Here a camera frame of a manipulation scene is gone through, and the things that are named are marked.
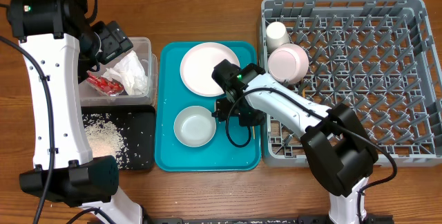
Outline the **white rice pile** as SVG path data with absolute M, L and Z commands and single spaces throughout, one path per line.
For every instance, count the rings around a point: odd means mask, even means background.
M 143 169 L 141 135 L 132 127 L 132 113 L 83 113 L 82 120 L 93 157 L 112 156 L 119 169 Z

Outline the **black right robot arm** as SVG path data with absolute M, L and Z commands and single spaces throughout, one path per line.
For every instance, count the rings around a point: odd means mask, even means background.
M 269 115 L 300 140 L 312 174 L 329 192 L 330 210 L 321 223 L 392 223 L 391 216 L 368 214 L 364 197 L 366 189 L 395 178 L 397 164 L 369 139 L 351 108 L 309 101 L 256 64 L 240 68 L 224 59 L 211 77 L 225 94 L 213 117 L 228 124 L 236 116 L 251 129 Z

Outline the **pale green cup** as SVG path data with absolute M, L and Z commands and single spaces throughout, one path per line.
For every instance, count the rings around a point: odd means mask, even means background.
M 272 53 L 280 46 L 289 43 L 289 34 L 287 32 L 286 26 L 283 23 L 275 21 L 267 26 L 266 44 L 269 53 Z

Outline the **pink bowl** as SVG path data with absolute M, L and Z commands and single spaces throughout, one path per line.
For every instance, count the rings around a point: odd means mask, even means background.
M 271 76 L 278 82 L 295 84 L 306 76 L 309 69 L 307 53 L 296 44 L 283 44 L 268 59 Z

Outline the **red snack wrapper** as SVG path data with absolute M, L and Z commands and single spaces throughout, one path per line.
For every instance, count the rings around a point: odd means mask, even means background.
M 91 72 L 88 72 L 86 82 L 104 96 L 117 96 L 124 92 L 124 87 L 119 82 L 95 76 Z

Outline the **grey bowl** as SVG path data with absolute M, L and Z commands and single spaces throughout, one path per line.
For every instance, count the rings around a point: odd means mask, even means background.
M 215 135 L 216 122 L 211 112 L 202 106 L 189 106 L 175 118 L 175 137 L 187 147 L 202 147 Z

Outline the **white napkin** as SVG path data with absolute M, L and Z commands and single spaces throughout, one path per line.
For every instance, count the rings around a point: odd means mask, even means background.
M 148 92 L 149 80 L 134 50 L 114 67 L 107 68 L 102 77 L 122 84 L 128 95 L 142 95 Z

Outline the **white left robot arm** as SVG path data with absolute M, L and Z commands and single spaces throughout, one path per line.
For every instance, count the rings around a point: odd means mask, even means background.
M 119 187 L 112 156 L 94 157 L 86 137 L 79 84 L 132 48 L 115 22 L 96 19 L 88 0 L 11 0 L 7 45 L 25 59 L 35 119 L 33 168 L 23 192 L 64 203 L 105 223 L 150 223 L 146 210 Z

